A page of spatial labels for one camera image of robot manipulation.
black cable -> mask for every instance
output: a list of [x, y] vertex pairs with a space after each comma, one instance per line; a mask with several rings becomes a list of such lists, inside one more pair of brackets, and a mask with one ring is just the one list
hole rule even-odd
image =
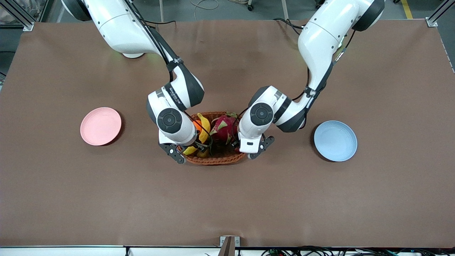
[[314, 250], [317, 250], [317, 251], [320, 251], [322, 252], [325, 256], [330, 256], [327, 252], [325, 251], [329, 251], [332, 256], [334, 256], [334, 253], [330, 250], [330, 249], [327, 249], [327, 248], [323, 248], [323, 247], [317, 247], [317, 246], [307, 246], [307, 248], [312, 248]]
[[285, 20], [285, 19], [282, 19], [282, 18], [275, 18], [275, 19], [273, 19], [273, 20], [282, 21], [282, 22], [288, 24], [289, 26], [292, 26], [292, 27], [298, 28], [298, 29], [302, 29], [302, 27], [305, 27], [305, 25], [306, 25], [306, 24], [304, 24], [304, 25], [302, 25], [302, 26], [297, 26], [297, 25], [295, 25], [295, 24], [292, 24], [292, 22], [291, 22], [290, 19]]
[[307, 253], [307, 254], [305, 254], [304, 256], [308, 256], [308, 255], [310, 255], [310, 254], [312, 254], [312, 253], [314, 253], [314, 252], [317, 253], [317, 254], [319, 254], [319, 256], [322, 256], [318, 251], [314, 251], [314, 250], [310, 250], [310, 252]]
[[231, 127], [231, 133], [232, 133], [232, 135], [234, 135], [234, 126], [235, 126], [235, 123], [237, 123], [237, 121], [239, 120], [239, 118], [241, 117], [241, 115], [243, 115], [243, 113], [245, 113], [245, 111], [246, 111], [248, 108], [249, 108], [249, 107], [247, 107], [246, 109], [244, 109], [244, 110], [240, 113], [240, 115], [237, 115], [237, 117], [235, 118], [234, 123], [232, 124], [232, 127]]
[[285, 20], [285, 19], [282, 19], [282, 18], [275, 18], [273, 20], [279, 20], [279, 21], [282, 21], [282, 22], [286, 23], [288, 26], [292, 27], [292, 29], [294, 30], [295, 33], [297, 33], [297, 35], [300, 35], [300, 33], [296, 30], [296, 28], [303, 29], [303, 27], [306, 25], [306, 24], [303, 25], [303, 26], [294, 25], [294, 24], [292, 24], [290, 19]]
[[209, 142], [209, 144], [208, 144], [207, 146], [208, 146], [208, 150], [209, 150], [210, 155], [213, 156], [213, 155], [212, 155], [212, 143], [213, 143], [213, 138], [212, 138], [212, 136], [210, 135], [210, 132], [208, 132], [200, 123], [196, 122], [196, 120], [194, 120], [194, 118], [193, 118], [192, 116], [190, 116], [186, 111], [183, 111], [183, 112], [184, 112], [184, 113], [185, 113], [193, 122], [197, 123], [197, 125], [199, 125], [199, 127], [201, 127], [202, 130], [204, 130], [204, 132], [206, 132], [206, 133], [208, 134], [208, 136], [209, 136], [209, 138], [210, 138], [210, 142]]
[[288, 253], [287, 251], [281, 251], [283, 253], [285, 253], [287, 256], [292, 256], [290, 253]]
[[[153, 41], [153, 43], [155, 44], [155, 46], [157, 47], [158, 51], [160, 52], [161, 54], [161, 57], [163, 58], [166, 66], [169, 64], [169, 60], [167, 59], [167, 56], [166, 54], [164, 53], [164, 49], [163, 49], [163, 46], [158, 43], [158, 41], [152, 36], [152, 32], [150, 32], [149, 30], [149, 26], [145, 23], [145, 19], [144, 17], [141, 15], [141, 13], [139, 12], [139, 10], [136, 8], [136, 6], [133, 4], [133, 3], [130, 3], [129, 0], [124, 0], [124, 2], [126, 3], [126, 5], [133, 10], [133, 14], [134, 16], [136, 17], [136, 19], [138, 19], [140, 22], [141, 22], [141, 25], [142, 27], [144, 28], [144, 30], [146, 31], [146, 33], [148, 34], [148, 36], [150, 37], [150, 39]], [[174, 80], [174, 75], [172, 74], [172, 70], [169, 71], [169, 82], [172, 82]]]
[[291, 23], [291, 21], [289, 19], [287, 19], [287, 21], [289, 22], [289, 24], [291, 25], [292, 29], [294, 30], [294, 32], [297, 34], [297, 35], [300, 35], [300, 33], [295, 29], [295, 25]]
[[[305, 88], [310, 84], [310, 69], [307, 67], [307, 85]], [[292, 99], [292, 101], [297, 100], [298, 98], [302, 97], [303, 94], [305, 93], [305, 88], [303, 88], [303, 91], [295, 98]]]
[[154, 21], [149, 21], [149, 20], [142, 20], [142, 21], [145, 21], [147, 23], [157, 24], [157, 25], [169, 24], [169, 23], [173, 23], [173, 22], [177, 24], [177, 21], [175, 21], [175, 20], [168, 21], [168, 22], [154, 22]]
[[352, 32], [351, 38], [349, 38], [349, 41], [348, 41], [348, 43], [347, 43], [347, 45], [345, 47], [346, 49], [348, 48], [349, 44], [351, 43], [351, 40], [354, 37], [355, 32], [356, 32], [355, 30]]

metal bracket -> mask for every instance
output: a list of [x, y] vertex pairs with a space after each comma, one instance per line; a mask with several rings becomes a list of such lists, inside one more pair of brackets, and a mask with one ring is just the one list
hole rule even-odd
[[221, 245], [220, 252], [218, 256], [235, 256], [235, 247], [237, 246], [236, 242], [238, 241], [238, 246], [240, 246], [240, 237], [239, 236], [221, 236], [220, 241], [223, 240]]
[[220, 236], [220, 246], [223, 246], [224, 241], [228, 237], [232, 237], [234, 239], [235, 247], [239, 247], [240, 246], [240, 237], [239, 236]]
[[259, 150], [255, 154], [248, 154], [248, 158], [253, 160], [256, 159], [262, 152], [264, 152], [272, 143], [275, 141], [274, 136], [269, 136], [267, 139], [261, 141], [259, 143]]
[[32, 23], [31, 23], [31, 27], [24, 27], [24, 29], [23, 29], [22, 31], [24, 31], [24, 32], [30, 32], [30, 31], [33, 30], [33, 27], [34, 27], [34, 26], [35, 26], [35, 23], [32, 22]]
[[425, 21], [427, 22], [428, 27], [437, 27], [438, 26], [438, 23], [436, 21], [431, 22], [429, 17], [425, 17]]
[[168, 156], [172, 157], [172, 159], [174, 159], [178, 164], [186, 163], [187, 160], [182, 156], [183, 151], [179, 152], [177, 145], [161, 144], [161, 143], [158, 143], [158, 145], [160, 146], [160, 148], [162, 148], [164, 150], [164, 152], [166, 152], [166, 154]]
[[24, 31], [32, 31], [36, 20], [17, 1], [0, 0], [0, 6], [24, 26]]

wire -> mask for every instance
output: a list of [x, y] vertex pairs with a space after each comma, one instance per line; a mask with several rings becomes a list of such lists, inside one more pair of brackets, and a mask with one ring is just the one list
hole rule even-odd
[[209, 153], [210, 153], [210, 155], [212, 155], [213, 138], [212, 138], [210, 132], [208, 132], [200, 123], [196, 122], [196, 120], [194, 120], [194, 118], [192, 116], [190, 116], [186, 111], [183, 111], [183, 112], [191, 119], [191, 121], [193, 121], [193, 123], [197, 123], [197, 125], [199, 125], [199, 127], [201, 127], [202, 130], [204, 130], [204, 132], [206, 132], [208, 134], [208, 136], [210, 138], [210, 142], [206, 147], [208, 147]]
[[[137, 9], [137, 7], [132, 2], [130, 2], [129, 0], [124, 0], [124, 2], [130, 9], [133, 10], [133, 15], [135, 16], [135, 18], [141, 21], [142, 27], [144, 28], [144, 30], [146, 31], [146, 33], [148, 34], [150, 39], [153, 41], [153, 43], [157, 47], [158, 51], [161, 54], [161, 57], [164, 60], [164, 63], [166, 63], [166, 66], [167, 66], [169, 64], [169, 60], [167, 59], [167, 55], [164, 53], [163, 46], [160, 43], [158, 43], [157, 40], [152, 36], [152, 32], [150, 32], [149, 25], [147, 25], [147, 23], [145, 23], [144, 17], [141, 15], [141, 13]], [[169, 82], [172, 82], [173, 80], [174, 80], [174, 75], [172, 74], [172, 70], [171, 70], [171, 71], [169, 71]]]
[[289, 24], [291, 25], [292, 29], [294, 30], [294, 32], [297, 33], [297, 35], [300, 35], [300, 33], [295, 29], [296, 26], [294, 26], [294, 24], [291, 23], [291, 21], [289, 19], [287, 19], [287, 21], [289, 22]]
[[193, 3], [193, 1], [190, 0], [190, 3], [192, 5], [194, 5], [194, 20], [197, 21], [196, 19], [196, 9], [197, 8], [200, 8], [200, 9], [204, 9], [204, 10], [214, 10], [216, 8], [218, 8], [218, 6], [220, 5], [220, 3], [218, 2], [218, 0], [211, 0], [211, 1], [215, 1], [217, 3], [217, 6], [213, 7], [213, 8], [207, 8], [207, 7], [203, 7], [203, 6], [200, 6], [200, 4], [203, 2], [203, 1], [208, 1], [208, 0], [200, 0], [197, 4]]
[[305, 25], [306, 25], [306, 24], [304, 24], [304, 25], [302, 25], [302, 26], [294, 25], [294, 24], [292, 24], [292, 22], [291, 22], [290, 19], [285, 20], [285, 19], [282, 19], [282, 18], [275, 18], [275, 19], [273, 19], [273, 20], [279, 20], [279, 21], [282, 21], [282, 22], [286, 23], [287, 25], [289, 25], [290, 27], [292, 27], [292, 29], [294, 30], [294, 32], [297, 33], [297, 35], [300, 35], [300, 33], [296, 30], [296, 28], [298, 28], [298, 29], [303, 29], [303, 27], [305, 27]]
[[231, 133], [232, 133], [233, 135], [234, 135], [234, 126], [235, 126], [235, 123], [237, 123], [237, 121], [239, 120], [239, 118], [240, 118], [240, 117], [243, 115], [243, 113], [245, 113], [245, 111], [246, 111], [247, 109], [249, 109], [249, 108], [250, 108], [250, 107], [247, 107], [246, 109], [244, 109], [244, 110], [240, 113], [240, 115], [237, 115], [237, 117], [235, 118], [234, 123], [232, 124], [232, 127], [231, 127]]
[[[307, 85], [305, 86], [305, 88], [310, 84], [310, 69], [307, 67]], [[303, 94], [305, 93], [305, 88], [303, 89], [303, 91], [295, 98], [292, 99], [292, 101], [295, 101], [297, 100], [298, 98], [302, 97]]]
[[154, 21], [149, 21], [149, 20], [143, 20], [147, 23], [152, 23], [152, 24], [157, 24], [157, 25], [162, 25], [162, 24], [169, 24], [169, 23], [176, 23], [177, 24], [177, 21], [175, 20], [171, 20], [171, 21], [168, 21], [168, 22], [154, 22]]
[[324, 256], [329, 256], [329, 254], [327, 252], [325, 252], [325, 251], [329, 251], [332, 254], [332, 256], [334, 256], [334, 253], [330, 249], [327, 249], [327, 248], [317, 247], [317, 246], [306, 246], [306, 248], [313, 249], [315, 251], [320, 251], [324, 254]]
[[207, 145], [202, 144], [202, 143], [199, 143], [199, 142], [197, 142], [197, 141], [195, 141], [194, 143], [197, 144], [197, 145], [199, 145], [199, 146], [201, 146], [201, 147], [203, 147], [203, 148], [208, 147]]
[[312, 254], [313, 252], [319, 254], [319, 256], [322, 256], [318, 251], [313, 251], [313, 250], [311, 250], [309, 253], [305, 254], [304, 256], [308, 256], [308, 255]]
[[346, 49], [348, 48], [349, 44], [351, 43], [351, 40], [352, 40], [352, 38], [354, 37], [354, 34], [355, 34], [355, 30], [354, 30], [354, 32], [352, 32], [351, 38], [349, 38], [349, 41], [348, 41], [348, 43], [346, 44], [346, 47], [345, 47]]
[[273, 19], [273, 20], [282, 21], [282, 22], [288, 24], [289, 26], [292, 26], [292, 27], [298, 28], [298, 29], [303, 29], [303, 27], [305, 27], [305, 25], [306, 25], [306, 24], [304, 24], [304, 25], [302, 25], [302, 26], [297, 26], [297, 25], [295, 25], [295, 24], [292, 24], [291, 20], [289, 20], [289, 19], [285, 20], [285, 19], [282, 19], [282, 18], [275, 18], [275, 19]]

wicker basket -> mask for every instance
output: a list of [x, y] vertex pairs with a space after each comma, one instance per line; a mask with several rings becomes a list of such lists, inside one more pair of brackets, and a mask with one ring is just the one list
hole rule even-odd
[[[208, 119], [210, 123], [212, 123], [212, 120], [215, 118], [218, 118], [226, 112], [202, 112], [201, 113], [205, 118]], [[200, 120], [197, 114], [191, 115], [191, 117], [194, 120]], [[199, 165], [217, 165], [217, 164], [233, 164], [235, 162], [240, 161], [242, 158], [245, 157], [245, 153], [238, 153], [235, 152], [232, 148], [229, 146], [226, 147], [216, 147], [215, 145], [212, 147], [212, 157], [208, 158], [200, 158], [197, 156], [189, 155], [189, 156], [184, 156], [188, 162], [193, 163], [193, 164], [199, 164]]]

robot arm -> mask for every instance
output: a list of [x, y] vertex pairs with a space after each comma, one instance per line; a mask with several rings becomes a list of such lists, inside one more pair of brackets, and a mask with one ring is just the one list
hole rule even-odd
[[332, 71], [332, 57], [343, 36], [351, 27], [356, 31], [371, 27], [383, 9], [384, 0], [326, 0], [298, 38], [298, 50], [311, 72], [301, 100], [294, 102], [273, 86], [260, 88], [240, 120], [240, 151], [261, 151], [261, 135], [272, 123], [285, 133], [303, 128], [309, 109]]
[[[156, 53], [165, 59], [168, 71], [177, 77], [148, 95], [147, 112], [159, 128], [160, 144], [193, 144], [197, 138], [196, 128], [184, 111], [202, 101], [202, 84], [163, 37], [155, 29], [143, 25], [132, 0], [61, 1], [75, 18], [93, 20], [106, 43], [115, 51], [128, 58]], [[175, 157], [176, 160], [183, 159], [180, 155]]]

